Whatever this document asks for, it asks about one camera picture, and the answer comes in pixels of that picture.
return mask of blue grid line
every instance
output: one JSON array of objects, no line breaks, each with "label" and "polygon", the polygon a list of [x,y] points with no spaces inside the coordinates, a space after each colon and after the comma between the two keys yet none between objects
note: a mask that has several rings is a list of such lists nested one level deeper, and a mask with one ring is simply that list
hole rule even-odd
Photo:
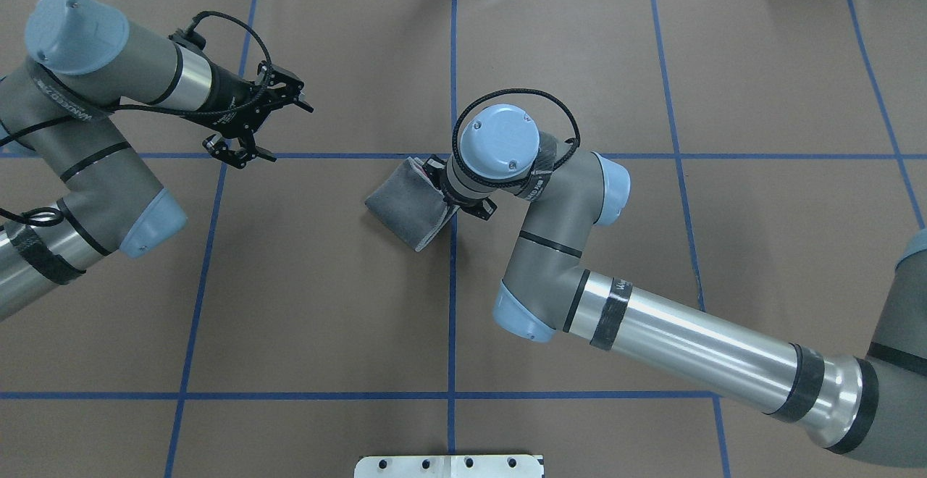
[{"label": "blue grid line", "polygon": [[269,392],[269,393],[186,393],[188,400],[289,400],[289,401],[330,401],[330,400],[447,400],[443,391],[395,391],[395,392]]},{"label": "blue grid line", "polygon": [[[450,0],[450,128],[457,122],[457,1]],[[457,452],[457,215],[450,218],[448,284],[448,454]]]},{"label": "blue grid line", "polygon": [[669,73],[666,72],[666,53],[663,52],[663,34],[660,30],[660,12],[656,0],[650,0],[653,11],[653,30],[656,33],[656,51],[660,59],[660,73],[663,76],[663,97],[666,99],[666,116],[669,118],[669,135],[673,141],[673,155],[676,160],[676,178],[679,181],[679,195],[682,197],[682,216],[686,223],[686,235],[689,237],[689,260],[695,273],[698,286],[698,307],[705,310],[705,293],[702,291],[702,274],[698,266],[698,251],[695,250],[695,231],[692,230],[692,214],[689,213],[689,192],[686,190],[685,173],[682,170],[682,154],[679,148],[679,133],[676,131],[676,111],[673,108],[673,95],[669,89]]},{"label": "blue grid line", "polygon": [[918,198],[914,194],[914,187],[911,185],[911,179],[907,176],[907,167],[905,167],[905,160],[901,156],[901,148],[898,147],[898,139],[894,135],[892,120],[888,117],[888,109],[885,108],[885,100],[883,99],[883,96],[881,96],[881,89],[878,88],[878,81],[875,79],[875,72],[872,70],[872,63],[868,58],[866,43],[863,41],[863,33],[860,29],[860,20],[857,18],[857,9],[855,8],[853,0],[847,0],[847,6],[850,9],[850,18],[853,20],[853,30],[855,33],[857,33],[857,43],[860,45],[860,54],[862,55],[864,65],[866,65],[866,73],[870,78],[872,91],[875,93],[875,101],[878,103],[878,111],[881,113],[881,121],[884,122],[885,131],[888,132],[888,139],[892,142],[894,158],[898,161],[898,170],[901,171],[901,178],[905,182],[905,188],[907,188],[907,197],[911,200],[911,208],[914,210],[914,217],[917,218],[918,226],[924,228],[924,218],[920,213]]},{"label": "blue grid line", "polygon": [[632,400],[653,398],[715,398],[710,391],[469,391],[458,400]]},{"label": "blue grid line", "polygon": [[[721,396],[713,396],[711,403],[715,409],[715,429],[718,430],[718,438],[725,440],[724,418],[721,415]],[[719,444],[719,446],[721,446],[721,471],[724,472],[724,478],[731,478],[731,459],[728,458],[728,444],[723,443]]]},{"label": "blue grid line", "polygon": [[[248,13],[248,26],[254,26],[254,15],[258,9],[258,0],[251,0],[251,10]],[[251,34],[245,34],[245,41],[242,43],[241,62],[238,65],[238,75],[245,74],[245,65],[248,62],[248,46],[251,45]],[[180,438],[180,427],[183,422],[183,406],[185,406],[186,390],[190,382],[190,368],[193,363],[193,352],[196,346],[196,332],[199,328],[199,317],[203,309],[203,296],[206,293],[206,276],[209,274],[209,263],[212,260],[212,244],[216,235],[216,225],[219,221],[219,208],[222,205],[222,191],[225,188],[225,173],[228,171],[228,165],[222,164],[219,167],[219,180],[216,183],[216,196],[212,204],[212,217],[209,220],[209,234],[206,235],[206,247],[203,253],[203,267],[199,274],[199,288],[196,290],[196,304],[193,309],[193,320],[190,324],[190,337],[186,345],[186,357],[183,360],[183,375],[180,383],[180,396],[177,399],[177,408],[175,410],[175,422],[171,431],[171,442],[168,446],[168,457],[164,465],[164,478],[171,478],[173,472],[173,462],[177,454],[177,442]]]},{"label": "blue grid line", "polygon": [[[718,393],[700,390],[656,391],[455,391],[455,400],[648,400],[716,398]],[[169,400],[213,402],[238,401],[351,401],[351,400],[447,400],[446,391],[387,392],[96,392],[9,391],[0,400]]]},{"label": "blue grid line", "polygon": [[0,400],[177,400],[179,393],[110,391],[6,391]]},{"label": "blue grid line", "polygon": [[[689,192],[686,190],[685,173],[682,170],[682,154],[679,147],[679,133],[676,130],[676,112],[673,108],[673,95],[669,88],[669,72],[666,69],[666,52],[663,48],[663,32],[660,29],[660,10],[656,0],[650,0],[653,11],[653,32],[656,35],[656,50],[660,59],[660,75],[663,76],[663,97],[666,98],[666,116],[669,118],[669,134],[673,141],[673,152],[676,155],[676,177],[679,179],[679,196],[682,198],[682,215],[686,223],[686,235],[689,237],[689,259],[692,261],[692,272],[695,273],[695,284],[698,289],[698,307],[705,310],[705,290],[702,287],[702,273],[699,270],[698,250],[695,249],[695,231],[692,229],[692,214],[689,211]],[[721,418],[721,405],[715,401],[715,425],[718,432],[718,449],[721,452],[721,468],[725,471],[725,478],[731,478],[731,464],[728,461],[728,441],[724,434],[724,422]]]}]

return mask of coiled black cable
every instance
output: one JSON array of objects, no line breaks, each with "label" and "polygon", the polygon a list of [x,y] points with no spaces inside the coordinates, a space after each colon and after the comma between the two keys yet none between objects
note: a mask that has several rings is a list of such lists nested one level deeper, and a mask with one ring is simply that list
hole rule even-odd
[{"label": "coiled black cable", "polygon": [[517,187],[517,185],[524,183],[524,179],[517,179],[516,181],[497,182],[497,181],[489,181],[487,179],[484,179],[483,177],[480,177],[479,175],[474,173],[474,171],[471,170],[470,167],[467,167],[466,162],[464,162],[464,159],[461,158],[460,145],[457,144],[457,137],[458,137],[458,134],[460,133],[460,128],[464,122],[464,118],[466,118],[467,114],[470,114],[470,111],[473,111],[473,109],[476,109],[477,106],[479,106],[480,104],[486,101],[489,101],[490,99],[499,98],[499,96],[505,96],[508,94],[529,94],[533,96],[541,96],[542,98],[550,99],[550,101],[556,104],[557,107],[560,107],[563,113],[566,114],[566,117],[570,119],[570,125],[573,125],[573,138],[569,138],[566,141],[566,143],[570,144],[570,149],[569,151],[566,151],[566,154],[564,154],[563,157],[561,157],[559,160],[554,162],[553,170],[557,170],[558,168],[562,167],[562,165],[565,164],[565,162],[567,162],[571,157],[573,157],[573,154],[576,153],[576,149],[579,148],[579,125],[576,124],[576,118],[573,118],[573,112],[570,112],[570,109],[567,108],[566,105],[563,104],[562,101],[559,101],[559,99],[557,99],[553,94],[549,94],[542,90],[537,90],[533,88],[504,88],[501,90],[490,92],[490,94],[487,94],[486,96],[481,96],[481,98],[478,98],[476,101],[468,105],[466,109],[463,109],[463,112],[461,112],[461,115],[457,118],[457,122],[455,122],[454,124],[453,132],[451,132],[450,134],[450,149],[451,149],[451,152],[453,152],[454,161],[457,162],[458,167],[460,167],[461,170],[463,170],[463,173],[466,174],[467,177],[469,177],[473,181],[476,181],[480,185],[483,185],[484,187],[489,187],[489,188]]}]

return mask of aluminum tube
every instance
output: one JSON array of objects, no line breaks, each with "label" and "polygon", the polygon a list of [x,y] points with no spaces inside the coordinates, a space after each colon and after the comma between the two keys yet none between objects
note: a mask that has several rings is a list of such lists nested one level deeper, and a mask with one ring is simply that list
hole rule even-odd
[{"label": "aluminum tube", "polygon": [[[103,258],[80,237],[68,221],[55,227],[33,230],[51,253],[60,256],[74,268],[86,270]],[[21,256],[10,243],[6,230],[0,231],[0,321],[57,287],[55,282],[46,279]]]},{"label": "aluminum tube", "polygon": [[[608,295],[602,280],[611,283],[590,277],[570,333],[592,340]],[[784,405],[798,368],[794,346],[639,288],[630,294],[612,351],[764,413]]]}]

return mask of wire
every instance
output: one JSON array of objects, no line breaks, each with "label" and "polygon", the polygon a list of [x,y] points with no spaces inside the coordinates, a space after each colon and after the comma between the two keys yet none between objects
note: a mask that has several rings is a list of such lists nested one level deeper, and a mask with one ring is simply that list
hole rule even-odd
[{"label": "wire", "polygon": [[266,63],[266,71],[264,71],[264,79],[261,80],[261,87],[257,92],[254,93],[254,96],[249,99],[248,102],[245,102],[243,105],[238,107],[233,107],[231,109],[223,109],[223,111],[175,111],[175,109],[165,109],[162,107],[150,107],[149,105],[114,105],[106,107],[107,111],[142,111],[142,112],[156,112],[157,114],[171,114],[175,116],[183,117],[199,117],[199,116],[222,116],[225,114],[235,114],[236,112],[244,111],[249,107],[253,107],[261,96],[264,95],[264,92],[267,91],[269,83],[271,82],[271,75],[274,72],[274,63],[271,62],[271,52],[267,49],[267,46],[264,45],[264,40],[261,39],[261,36],[255,32],[254,29],[251,29],[246,23],[242,22],[238,18],[235,18],[232,15],[225,14],[223,12],[202,12],[193,17],[193,22],[191,25],[186,28],[186,33],[192,32],[196,29],[196,26],[199,25],[199,22],[209,18],[210,16],[215,16],[217,18],[222,18],[229,20],[229,22],[234,22],[236,25],[241,26],[248,31],[249,35],[254,37],[254,41],[257,42],[258,46],[261,47],[261,52],[264,52],[264,61]]},{"label": "wire", "polygon": [[461,125],[464,122],[464,118],[466,118],[467,114],[470,114],[470,111],[473,111],[473,109],[476,109],[478,105],[480,105],[481,103],[485,101],[489,101],[490,99],[493,99],[493,98],[499,98],[499,96],[505,96],[508,94],[530,94],[533,96],[541,96],[542,98],[550,99],[550,101],[555,103],[557,107],[560,107],[563,113],[566,114],[566,117],[570,119],[570,125],[573,125],[573,138],[569,138],[566,141],[566,143],[570,144],[570,149],[569,151],[566,151],[566,154],[564,154],[563,157],[561,157],[559,160],[554,162],[553,168],[550,170],[554,171],[562,167],[562,165],[565,164],[567,160],[573,157],[573,154],[576,153],[576,149],[579,148],[579,125],[576,124],[576,118],[573,118],[573,112],[570,112],[570,109],[567,108],[566,105],[563,104],[562,101],[559,101],[559,99],[554,98],[553,94],[548,94],[542,90],[537,90],[533,88],[504,88],[501,90],[497,90],[496,92],[490,92],[490,94],[487,94],[486,96],[483,96],[482,98],[477,99],[477,101],[474,101],[473,103],[468,105],[466,109],[463,109],[463,112],[461,112],[460,117],[457,118],[457,122],[455,122],[454,124],[454,131],[450,135],[450,149],[453,152],[454,161],[457,162],[458,167],[460,167],[461,170],[463,170],[463,173],[466,174],[467,177],[469,177],[470,179],[473,179],[473,181],[476,181],[477,183],[479,183],[480,185],[483,185],[484,187],[489,187],[489,188],[517,187],[517,185],[524,183],[524,179],[497,183],[497,182],[489,181],[487,179],[480,177],[479,175],[474,173],[474,171],[470,170],[470,167],[467,167],[466,162],[464,162],[463,158],[461,158],[460,145],[457,144],[457,135],[460,133]]},{"label": "wire", "polygon": [[[49,128],[50,126],[63,124],[63,122],[69,121],[73,121],[73,118],[70,116],[63,116],[60,118],[50,119],[46,122],[40,122],[40,124],[27,126],[22,130],[10,133],[5,138],[0,138],[0,148],[6,147],[6,145],[9,145],[19,138],[22,138],[24,135],[32,134],[37,130],[42,130],[43,128]],[[48,206],[26,211],[23,214],[14,214],[12,211],[0,208],[0,217],[6,217],[14,223],[20,223],[21,225],[28,225],[31,227],[53,227],[61,223],[61,221],[64,221],[64,214],[62,211],[57,208],[51,208]]]},{"label": "wire", "polygon": [[[206,18],[209,18],[210,16],[215,16],[217,18],[229,20],[229,22],[234,22],[236,25],[240,25],[241,27],[243,27],[245,30],[248,31],[249,35],[254,37],[254,41],[257,42],[258,46],[261,47],[261,52],[264,52],[264,61],[266,63],[266,69],[264,71],[264,79],[261,80],[261,87],[258,89],[257,92],[255,92],[254,96],[252,96],[248,102],[245,102],[244,104],[239,105],[238,107],[234,107],[231,109],[225,109],[224,111],[202,111],[202,112],[200,111],[175,111],[174,109],[149,107],[148,105],[115,105],[115,106],[106,107],[105,109],[111,112],[143,111],[143,112],[156,112],[157,114],[172,114],[175,116],[190,117],[190,116],[219,116],[219,115],[225,115],[225,114],[235,114],[236,112],[241,112],[241,111],[244,111],[244,109],[254,106],[259,101],[259,99],[261,99],[261,96],[264,95],[264,92],[267,91],[267,88],[269,87],[269,83],[271,82],[271,75],[272,75],[272,72],[274,72],[274,63],[272,63],[272,60],[271,60],[271,53],[269,53],[269,50],[267,49],[267,46],[264,43],[264,40],[261,39],[261,36],[259,36],[258,33],[256,33],[254,29],[251,29],[251,27],[249,27],[246,23],[242,22],[242,20],[239,20],[238,18],[235,18],[232,15],[228,15],[222,12],[200,12],[198,15],[193,17],[193,21],[192,23],[190,23],[190,26],[188,27],[188,29],[186,29],[186,32],[188,33],[192,32],[192,30],[196,29],[196,26],[199,25],[199,22],[202,22],[202,20],[205,20]],[[56,119],[50,119],[49,121],[46,121],[46,122],[40,122],[40,124],[28,126],[27,128],[24,128],[17,132],[12,132],[7,137],[0,138],[0,148],[6,147],[6,145],[9,145],[13,141],[16,141],[17,139],[24,137],[24,135],[29,135],[35,131],[42,130],[44,128],[49,128],[50,126],[62,124],[63,122],[67,122],[67,121],[73,121],[73,119],[70,116],[64,116],[64,117],[60,117]],[[3,208],[0,208],[0,217],[6,217],[7,219],[20,223],[21,225],[28,225],[32,227],[53,227],[61,223],[64,220],[64,214],[61,213],[60,210],[57,210],[56,208],[51,208],[51,207],[37,208],[32,211],[27,211],[26,213],[23,213],[21,215],[14,214],[12,213],[12,211],[7,211],[7,210],[4,210]]]}]

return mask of light blue joint cap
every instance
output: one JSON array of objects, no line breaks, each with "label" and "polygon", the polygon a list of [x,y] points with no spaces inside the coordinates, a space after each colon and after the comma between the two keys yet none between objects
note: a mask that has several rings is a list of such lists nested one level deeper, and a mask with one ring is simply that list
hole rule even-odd
[{"label": "light blue joint cap", "polygon": [[158,192],[119,245],[126,256],[145,256],[186,225],[186,214],[166,188]]},{"label": "light blue joint cap", "polygon": [[898,259],[898,264],[901,264],[902,261],[908,257],[914,256],[915,253],[920,253],[920,251],[924,250],[927,250],[927,228],[923,228],[923,230],[914,234],[910,243],[907,244],[905,252],[901,255],[901,259]]},{"label": "light blue joint cap", "polygon": [[[0,83],[2,83],[6,78],[6,76],[0,78]],[[7,131],[7,128],[3,126],[3,122],[0,122],[0,139],[6,138],[8,135],[9,131]],[[31,151],[29,148],[24,147],[17,141],[10,141],[8,144],[4,145],[3,148],[6,148],[7,151],[12,152],[18,156],[34,158],[35,156],[39,155],[36,153],[36,151]]]},{"label": "light blue joint cap", "polygon": [[523,174],[537,157],[540,132],[514,105],[480,111],[461,133],[461,158],[480,177],[498,181]]},{"label": "light blue joint cap", "polygon": [[26,23],[29,56],[59,75],[87,75],[125,49],[129,19],[97,0],[39,0]]},{"label": "light blue joint cap", "polygon": [[602,213],[595,221],[600,227],[607,227],[615,222],[621,210],[628,204],[632,194],[632,177],[628,169],[616,162],[606,160],[599,152],[593,152],[602,165],[602,177],[605,181],[605,197],[602,199]]},{"label": "light blue joint cap", "polygon": [[496,296],[496,307],[492,309],[492,318],[496,319],[496,324],[506,332],[536,343],[550,342],[555,332],[552,327],[527,311],[504,282],[499,285],[499,295]]}]

